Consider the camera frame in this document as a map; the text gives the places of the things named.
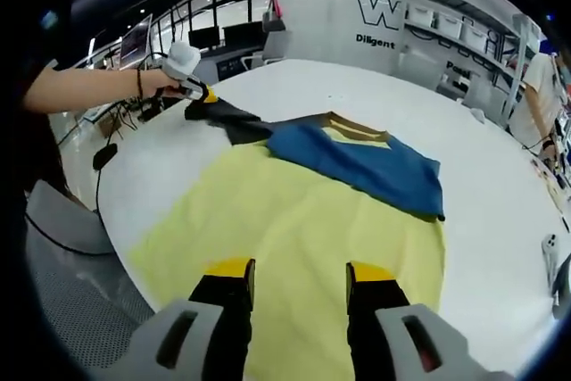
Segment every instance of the white table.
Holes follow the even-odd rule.
[[[287,60],[225,80],[215,93],[264,120],[335,111],[388,129],[441,162],[446,272],[440,315],[489,369],[515,372],[554,326],[540,242],[569,241],[521,145],[464,106],[368,70]],[[225,132],[184,119],[181,102],[119,142],[103,169],[99,204],[128,274],[154,308],[127,254],[230,147]]]

